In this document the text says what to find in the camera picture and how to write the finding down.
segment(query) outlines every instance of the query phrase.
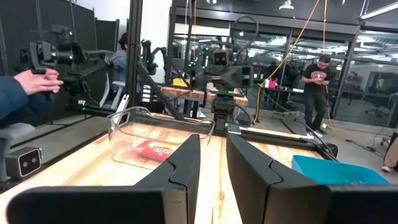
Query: clear plastic bin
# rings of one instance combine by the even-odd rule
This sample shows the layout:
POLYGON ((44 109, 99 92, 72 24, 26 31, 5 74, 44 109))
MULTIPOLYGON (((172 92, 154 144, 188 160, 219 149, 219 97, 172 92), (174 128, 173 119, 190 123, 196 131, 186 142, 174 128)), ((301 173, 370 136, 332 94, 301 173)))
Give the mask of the clear plastic bin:
POLYGON ((319 184, 390 184, 382 175, 367 167, 307 156, 293 156, 292 169, 319 184))
POLYGON ((111 114, 108 119, 113 160, 150 170, 156 169, 192 134, 200 135, 202 149, 207 147, 215 125, 210 119, 177 121, 143 107, 111 114))

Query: sneaker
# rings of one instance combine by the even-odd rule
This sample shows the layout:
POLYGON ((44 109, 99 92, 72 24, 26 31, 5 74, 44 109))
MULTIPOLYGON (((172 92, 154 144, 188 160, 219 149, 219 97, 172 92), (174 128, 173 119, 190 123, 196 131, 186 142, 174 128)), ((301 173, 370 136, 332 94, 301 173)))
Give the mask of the sneaker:
POLYGON ((324 129, 320 128, 317 130, 321 134, 328 134, 324 129))
POLYGON ((384 172, 391 172, 392 171, 392 169, 390 167, 388 167, 388 166, 382 166, 381 170, 383 170, 384 172))
POLYGON ((313 134, 311 132, 307 132, 307 138, 313 139, 313 134))
POLYGON ((320 134, 318 131, 314 131, 314 133, 318 136, 318 138, 322 138, 322 134, 320 134))

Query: wooden tabletop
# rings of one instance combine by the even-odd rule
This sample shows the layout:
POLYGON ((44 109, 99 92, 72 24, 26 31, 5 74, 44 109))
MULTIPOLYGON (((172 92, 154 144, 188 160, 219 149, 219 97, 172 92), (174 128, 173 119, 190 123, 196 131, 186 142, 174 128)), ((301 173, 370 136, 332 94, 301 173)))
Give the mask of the wooden tabletop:
MULTIPOLYGON (((186 131, 171 130, 146 124, 138 125, 141 126, 140 131, 147 138, 155 138, 160 141, 184 141, 191 135, 191 133, 186 131)), ((121 152, 130 151, 131 143, 136 140, 131 136, 117 133, 113 135, 111 144, 109 143, 108 135, 104 135, 41 173, 4 192, 0 195, 0 223, 7 223, 6 207, 8 201, 18 193, 33 187, 134 185, 151 172, 150 169, 143 168, 147 161, 142 161, 142 167, 138 167, 119 162, 114 157, 121 152)), ((258 142, 251 142, 251 144, 289 167, 291 166, 292 156, 295 154, 320 157, 316 152, 301 149, 258 142)), ((201 150, 195 223, 242 223, 228 175, 225 148, 225 138, 212 136, 207 147, 203 147, 201 150)))
MULTIPOLYGON (((194 98, 198 100, 203 99, 203 95, 205 94, 202 91, 191 91, 183 88, 175 88, 175 87, 167 87, 164 86, 160 89, 165 95, 173 95, 173 96, 180 96, 183 95, 184 97, 189 97, 189 98, 194 98)), ((207 100, 208 101, 213 101, 214 98, 216 97, 215 93, 207 93, 207 100)), ((235 103, 239 104, 241 106, 247 106, 248 105, 248 99, 244 97, 234 97, 235 103)))

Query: blue bin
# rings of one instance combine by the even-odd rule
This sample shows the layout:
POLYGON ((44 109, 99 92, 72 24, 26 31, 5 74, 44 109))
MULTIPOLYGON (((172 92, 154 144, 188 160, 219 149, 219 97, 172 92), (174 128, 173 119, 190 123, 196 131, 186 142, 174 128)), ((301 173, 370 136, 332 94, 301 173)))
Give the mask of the blue bin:
POLYGON ((307 156, 293 156, 292 169, 325 185, 390 184, 372 169, 307 156))

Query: floor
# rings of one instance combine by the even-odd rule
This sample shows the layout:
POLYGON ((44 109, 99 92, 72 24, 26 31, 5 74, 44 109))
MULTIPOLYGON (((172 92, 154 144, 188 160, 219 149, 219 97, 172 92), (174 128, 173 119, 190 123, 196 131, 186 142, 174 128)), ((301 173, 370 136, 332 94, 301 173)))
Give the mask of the floor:
MULTIPOLYGON (((211 117, 210 109, 203 108, 202 112, 208 118, 211 117)), ((248 113, 254 114, 254 110, 248 108, 248 113)), ((305 134, 304 126, 300 121, 301 118, 299 118, 298 121, 294 121, 291 116, 282 117, 270 111, 261 111, 259 119, 261 125, 257 124, 255 128, 267 128, 285 133, 291 133, 293 131, 296 134, 305 134)), ((15 147, 11 151, 24 146, 41 147, 44 155, 44 162, 47 162, 54 157, 67 152, 69 149, 87 141, 87 139, 98 136, 108 128, 108 121, 106 118, 93 117, 85 119, 83 116, 77 116, 56 121, 55 125, 43 125, 38 127, 26 138, 31 138, 51 130, 61 128, 61 125, 63 124, 71 124, 77 121, 81 122, 28 142, 27 144, 15 147)), ((347 122, 334 122, 334 130, 335 131, 333 132, 333 130, 329 129, 328 134, 323 137, 323 140, 325 142, 332 142, 339 147, 337 158, 341 162, 348 162, 372 168, 380 172, 391 182, 398 184, 398 173, 392 172, 390 174, 385 174, 380 171, 380 167, 382 165, 382 158, 380 156, 377 156, 372 152, 365 151, 363 148, 345 141, 345 139, 352 139, 365 146, 374 146, 381 154, 385 154, 387 146, 381 146, 380 141, 382 137, 390 135, 393 130, 347 122)))

